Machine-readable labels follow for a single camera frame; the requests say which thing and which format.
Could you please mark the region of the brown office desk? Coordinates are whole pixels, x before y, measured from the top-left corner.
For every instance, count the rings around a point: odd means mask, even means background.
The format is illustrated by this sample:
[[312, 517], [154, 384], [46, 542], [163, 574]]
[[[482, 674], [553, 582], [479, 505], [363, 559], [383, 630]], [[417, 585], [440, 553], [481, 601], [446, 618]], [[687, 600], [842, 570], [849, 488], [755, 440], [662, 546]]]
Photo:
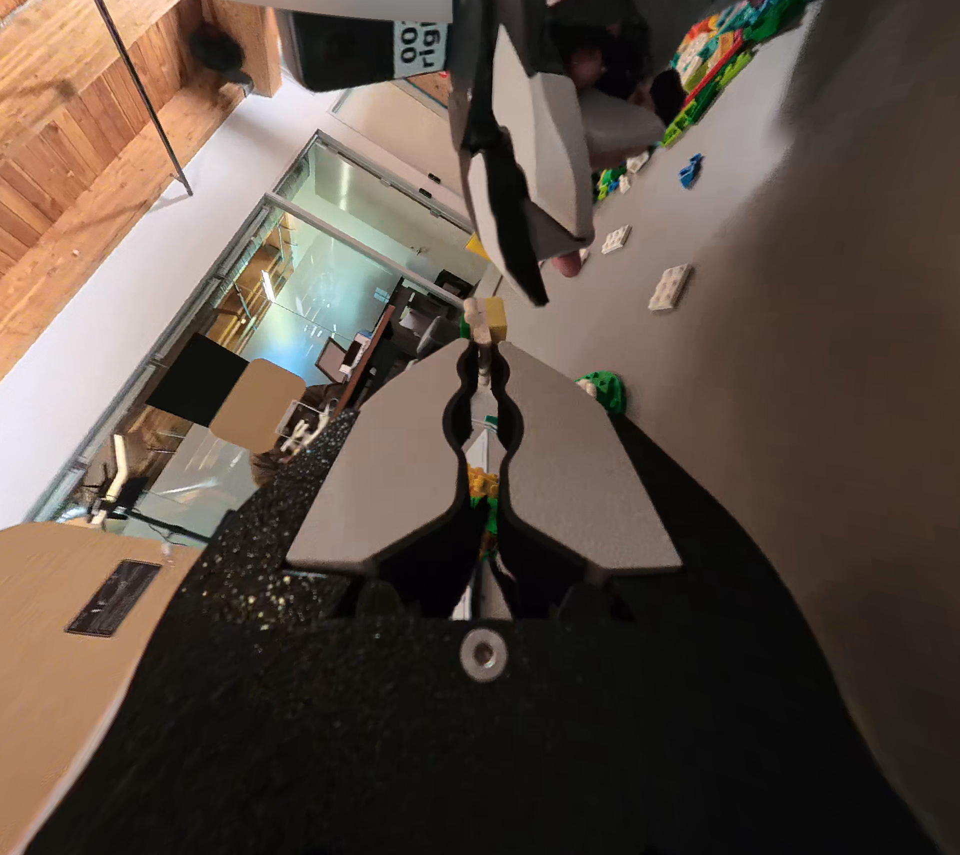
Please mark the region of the brown office desk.
[[346, 409], [358, 408], [376, 390], [397, 356], [391, 343], [396, 310], [388, 305], [376, 327], [369, 333], [357, 333], [346, 348], [333, 337], [327, 339], [316, 367], [328, 382], [310, 388], [313, 409], [335, 417]]

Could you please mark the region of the glass partition wall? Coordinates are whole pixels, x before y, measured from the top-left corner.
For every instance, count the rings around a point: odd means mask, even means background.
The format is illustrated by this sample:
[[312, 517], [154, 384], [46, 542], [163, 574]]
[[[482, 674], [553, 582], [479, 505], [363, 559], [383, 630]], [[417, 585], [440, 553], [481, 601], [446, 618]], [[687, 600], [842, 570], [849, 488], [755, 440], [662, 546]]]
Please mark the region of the glass partition wall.
[[[163, 331], [137, 369], [100, 405], [76, 452], [48, 483], [28, 521], [94, 524], [136, 537], [185, 530], [210, 536], [226, 512], [269, 483], [293, 447], [282, 447], [345, 383], [333, 350], [371, 338], [389, 305], [394, 340], [415, 348], [433, 318], [453, 317], [486, 273], [469, 235], [430, 203], [415, 201], [317, 136], [275, 194], [302, 218], [267, 199], [252, 212], [177, 311], [162, 309]], [[432, 292], [431, 284], [449, 294]], [[400, 334], [408, 331], [409, 335]], [[306, 383], [270, 452], [251, 454], [208, 425], [149, 403], [194, 336], [245, 362], [265, 360]]]

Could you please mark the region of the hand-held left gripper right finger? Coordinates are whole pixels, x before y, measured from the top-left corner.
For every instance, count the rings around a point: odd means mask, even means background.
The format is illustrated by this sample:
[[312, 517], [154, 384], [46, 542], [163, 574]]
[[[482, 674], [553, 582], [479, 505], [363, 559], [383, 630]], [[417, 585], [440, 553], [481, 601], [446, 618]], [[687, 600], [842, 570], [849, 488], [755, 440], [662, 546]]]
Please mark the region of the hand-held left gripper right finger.
[[508, 341], [491, 358], [498, 529], [511, 573], [552, 585], [678, 571], [682, 561], [611, 417]]

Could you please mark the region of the pile of colourful lego bricks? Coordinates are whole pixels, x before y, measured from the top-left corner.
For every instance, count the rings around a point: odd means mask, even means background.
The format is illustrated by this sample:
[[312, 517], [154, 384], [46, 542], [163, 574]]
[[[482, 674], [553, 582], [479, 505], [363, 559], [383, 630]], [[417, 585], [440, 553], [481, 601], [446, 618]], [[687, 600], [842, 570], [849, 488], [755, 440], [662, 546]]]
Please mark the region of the pile of colourful lego bricks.
[[626, 193], [651, 155], [697, 125], [761, 46], [797, 27], [815, 1], [739, 0], [694, 23], [650, 88], [652, 102], [666, 117], [664, 134], [622, 165], [594, 175], [594, 201], [605, 201], [615, 190]]

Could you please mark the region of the large white lego plate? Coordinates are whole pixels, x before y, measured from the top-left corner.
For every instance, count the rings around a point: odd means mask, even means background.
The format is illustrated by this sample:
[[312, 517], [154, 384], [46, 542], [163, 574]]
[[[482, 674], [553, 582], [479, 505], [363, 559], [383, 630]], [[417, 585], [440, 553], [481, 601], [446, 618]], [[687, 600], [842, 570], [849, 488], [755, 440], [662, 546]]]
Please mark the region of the large white lego plate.
[[658, 280], [648, 309], [651, 313], [674, 311], [680, 303], [693, 272], [691, 263], [667, 268]]

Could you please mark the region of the pale door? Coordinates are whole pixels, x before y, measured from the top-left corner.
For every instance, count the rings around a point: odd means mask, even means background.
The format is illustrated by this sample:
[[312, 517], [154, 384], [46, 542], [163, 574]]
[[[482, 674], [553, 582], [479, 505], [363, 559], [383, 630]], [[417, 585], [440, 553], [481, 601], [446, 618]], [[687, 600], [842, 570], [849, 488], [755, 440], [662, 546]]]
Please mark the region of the pale door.
[[462, 228], [470, 220], [452, 146], [447, 106], [439, 99], [445, 78], [375, 83], [337, 93], [329, 105], [337, 139], [412, 194], [432, 202]]

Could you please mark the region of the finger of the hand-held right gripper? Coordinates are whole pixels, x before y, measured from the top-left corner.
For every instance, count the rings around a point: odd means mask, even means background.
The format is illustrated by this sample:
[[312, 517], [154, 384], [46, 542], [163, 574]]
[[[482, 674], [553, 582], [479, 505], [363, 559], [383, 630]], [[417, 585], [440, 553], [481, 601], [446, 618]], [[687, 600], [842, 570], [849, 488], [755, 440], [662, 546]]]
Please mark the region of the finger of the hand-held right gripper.
[[490, 58], [494, 132], [525, 183], [519, 223], [534, 251], [579, 251], [594, 240], [592, 169], [578, 94], [562, 73], [529, 73], [527, 54], [500, 23]]
[[486, 255], [531, 306], [543, 307], [549, 218], [533, 199], [537, 161], [534, 148], [459, 151], [463, 199]]

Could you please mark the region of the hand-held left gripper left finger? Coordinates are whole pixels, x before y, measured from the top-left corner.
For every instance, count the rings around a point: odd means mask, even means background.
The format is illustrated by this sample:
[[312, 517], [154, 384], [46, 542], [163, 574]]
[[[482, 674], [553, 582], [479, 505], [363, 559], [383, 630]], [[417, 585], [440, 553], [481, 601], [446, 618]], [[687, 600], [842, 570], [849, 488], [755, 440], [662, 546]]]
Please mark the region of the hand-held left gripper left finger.
[[478, 387], [475, 343], [457, 338], [361, 405], [286, 563], [386, 575], [470, 506], [465, 446]]

